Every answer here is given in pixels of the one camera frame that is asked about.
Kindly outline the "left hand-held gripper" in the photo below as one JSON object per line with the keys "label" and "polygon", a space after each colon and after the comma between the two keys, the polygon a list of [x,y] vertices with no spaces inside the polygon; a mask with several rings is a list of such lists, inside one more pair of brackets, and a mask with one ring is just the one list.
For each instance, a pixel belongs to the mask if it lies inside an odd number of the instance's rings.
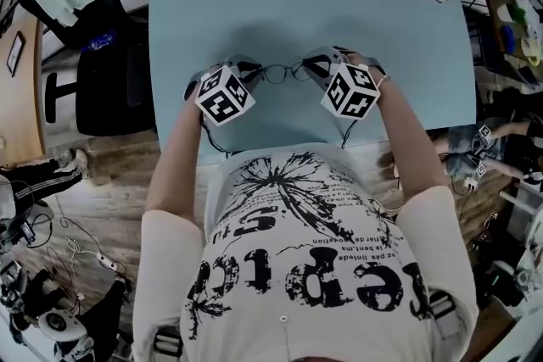
{"label": "left hand-held gripper", "polygon": [[245,114],[255,105],[255,88],[265,79],[262,64],[233,54],[206,71],[191,77],[184,99],[196,92],[195,103],[203,115],[219,127]]}

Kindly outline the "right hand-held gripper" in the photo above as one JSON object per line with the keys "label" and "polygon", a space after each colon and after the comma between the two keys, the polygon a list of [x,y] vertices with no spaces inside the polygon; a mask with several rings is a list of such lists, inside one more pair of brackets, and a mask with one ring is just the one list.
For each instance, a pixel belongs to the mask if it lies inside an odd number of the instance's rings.
{"label": "right hand-held gripper", "polygon": [[339,118],[362,120],[381,97],[379,87],[385,72],[375,58],[364,57],[366,64],[349,64],[345,55],[351,52],[339,47],[318,47],[304,56],[302,69],[324,90],[321,105],[325,109]]}

